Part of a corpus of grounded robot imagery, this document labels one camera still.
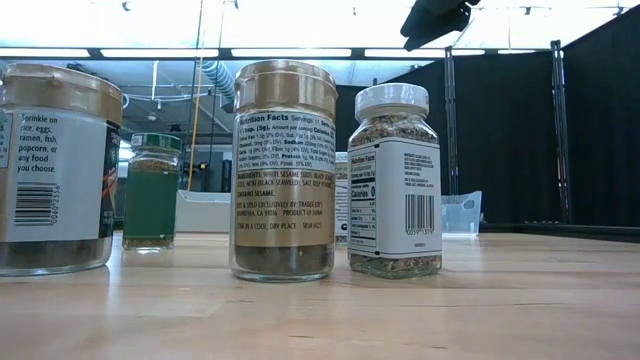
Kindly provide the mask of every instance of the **white lid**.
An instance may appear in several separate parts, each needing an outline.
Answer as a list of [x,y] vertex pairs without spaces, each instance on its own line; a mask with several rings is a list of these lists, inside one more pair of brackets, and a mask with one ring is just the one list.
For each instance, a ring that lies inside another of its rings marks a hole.
[[429,92],[418,85],[391,83],[366,88],[356,95],[356,119],[372,107],[381,105],[409,105],[429,112]]

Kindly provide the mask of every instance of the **metal stand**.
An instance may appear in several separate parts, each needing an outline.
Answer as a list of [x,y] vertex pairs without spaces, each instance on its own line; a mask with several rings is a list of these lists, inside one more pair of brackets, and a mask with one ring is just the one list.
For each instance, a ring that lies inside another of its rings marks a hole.
[[553,59],[553,106],[556,125],[556,141],[558,149],[558,179],[560,182],[560,206],[562,221],[571,224],[571,182],[569,181],[569,147],[567,145],[567,109],[564,96],[564,66],[562,63],[562,46],[560,40],[551,42]]
[[458,194],[458,131],[456,118],[456,76],[451,46],[444,49],[444,99],[449,149],[449,193]]

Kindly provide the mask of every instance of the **green lid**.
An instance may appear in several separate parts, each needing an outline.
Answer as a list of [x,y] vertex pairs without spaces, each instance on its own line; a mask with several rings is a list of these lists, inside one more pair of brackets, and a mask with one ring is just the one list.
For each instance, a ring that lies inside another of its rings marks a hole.
[[140,133],[133,134],[131,137],[131,147],[134,150],[142,148],[156,148],[180,152],[182,150],[182,141],[177,137],[170,135]]

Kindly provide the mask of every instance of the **gold metal lid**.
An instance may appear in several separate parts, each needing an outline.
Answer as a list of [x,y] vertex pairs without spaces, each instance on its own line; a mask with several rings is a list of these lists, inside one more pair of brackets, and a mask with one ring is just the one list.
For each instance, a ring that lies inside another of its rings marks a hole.
[[122,92],[95,76],[57,66],[11,64],[1,79],[0,107],[66,109],[122,124]]
[[301,61],[256,62],[236,76],[235,110],[282,106],[319,111],[335,119],[335,84],[327,71]]

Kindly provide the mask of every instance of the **spice jar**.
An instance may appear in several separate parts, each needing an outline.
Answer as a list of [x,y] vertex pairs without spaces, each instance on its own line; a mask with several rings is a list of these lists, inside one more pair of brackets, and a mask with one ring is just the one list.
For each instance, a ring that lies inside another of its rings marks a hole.
[[290,60],[236,78],[230,266],[243,279],[306,281],[333,268],[333,78]]
[[349,225],[349,165],[346,152],[336,153],[336,243],[347,244]]
[[373,86],[356,96],[349,139],[349,264],[398,279],[442,267],[440,148],[427,90]]
[[122,94],[81,72],[12,64],[0,87],[0,275],[111,255]]
[[162,134],[134,134],[129,160],[122,246],[171,249],[175,237],[178,156],[182,141]]

